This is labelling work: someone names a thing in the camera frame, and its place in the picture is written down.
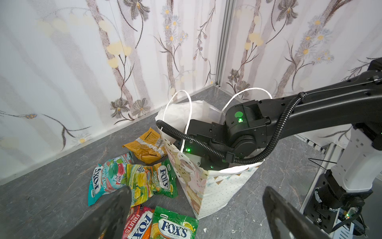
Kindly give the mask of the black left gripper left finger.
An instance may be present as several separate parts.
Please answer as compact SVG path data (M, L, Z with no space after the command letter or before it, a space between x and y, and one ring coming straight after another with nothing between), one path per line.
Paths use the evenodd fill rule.
M121 239L132 202L131 189L124 187L97 208L62 238L64 239Z

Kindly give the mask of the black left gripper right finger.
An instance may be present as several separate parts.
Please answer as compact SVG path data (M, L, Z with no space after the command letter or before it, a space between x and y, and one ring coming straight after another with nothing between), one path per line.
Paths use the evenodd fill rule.
M272 187L265 188L262 200L272 238L329 238Z

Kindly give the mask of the orange fruits candy bag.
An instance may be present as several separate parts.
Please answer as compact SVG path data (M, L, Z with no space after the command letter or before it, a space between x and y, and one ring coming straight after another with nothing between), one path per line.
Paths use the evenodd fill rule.
M143 205L130 209L122 233L122 239L149 239L154 217L154 209Z

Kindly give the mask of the teal mint candy bag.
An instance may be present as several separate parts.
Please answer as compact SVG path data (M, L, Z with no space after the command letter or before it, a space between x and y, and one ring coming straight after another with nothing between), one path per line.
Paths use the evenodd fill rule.
M88 206L95 204L101 196L126 186L126 167L128 164L133 164L131 152L112 158L95 167L89 184Z

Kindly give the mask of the green spring candy bag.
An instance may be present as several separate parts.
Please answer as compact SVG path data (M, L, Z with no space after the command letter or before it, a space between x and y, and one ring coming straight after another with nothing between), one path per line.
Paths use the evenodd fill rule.
M131 207L145 203L155 194L178 196L177 175L170 159L153 166L128 164L125 169L124 184L131 190Z

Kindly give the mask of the green tea candy bag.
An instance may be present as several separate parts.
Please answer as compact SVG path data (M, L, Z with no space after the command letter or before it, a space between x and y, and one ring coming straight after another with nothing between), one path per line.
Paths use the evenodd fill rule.
M151 239L195 239L199 221L157 206L151 227Z

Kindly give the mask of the yellow snack bag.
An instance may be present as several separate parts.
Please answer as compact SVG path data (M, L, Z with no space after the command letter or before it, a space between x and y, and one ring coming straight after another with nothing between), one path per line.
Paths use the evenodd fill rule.
M164 141L152 128L133 142L124 144L123 147L145 164L155 163L167 155Z

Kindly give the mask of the white patterned paper bag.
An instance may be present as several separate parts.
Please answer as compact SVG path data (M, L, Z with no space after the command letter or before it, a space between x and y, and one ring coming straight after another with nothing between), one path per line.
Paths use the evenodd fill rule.
M169 101L155 117L163 120L181 132L191 133L191 120L206 123L223 123L223 111L205 101L192 101L175 104ZM227 169L203 166L200 156L193 156L194 150L181 144L160 131L161 139L173 166L180 185L185 192L196 219L202 219L224 208L262 162L246 165L229 165Z

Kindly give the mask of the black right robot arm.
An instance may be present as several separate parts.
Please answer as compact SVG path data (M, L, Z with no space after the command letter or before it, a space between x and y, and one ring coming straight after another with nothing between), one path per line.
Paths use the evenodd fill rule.
M232 106L223 124L191 120L185 151L206 157L210 167L263 161L280 139L312 130L352 124L382 148L382 61L366 72L320 89Z

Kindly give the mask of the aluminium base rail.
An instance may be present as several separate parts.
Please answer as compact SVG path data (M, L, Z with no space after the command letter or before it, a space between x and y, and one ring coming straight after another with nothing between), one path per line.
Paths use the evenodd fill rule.
M363 234L366 230L360 215L335 231L333 228L345 220L352 219L373 191L370 189L366 192L346 192L335 181L331 171L331 167L338 163L345 150L335 143L330 143L323 150L325 154L322 160L308 159L319 167L319 171L300 212L330 238L351 239L355 233Z

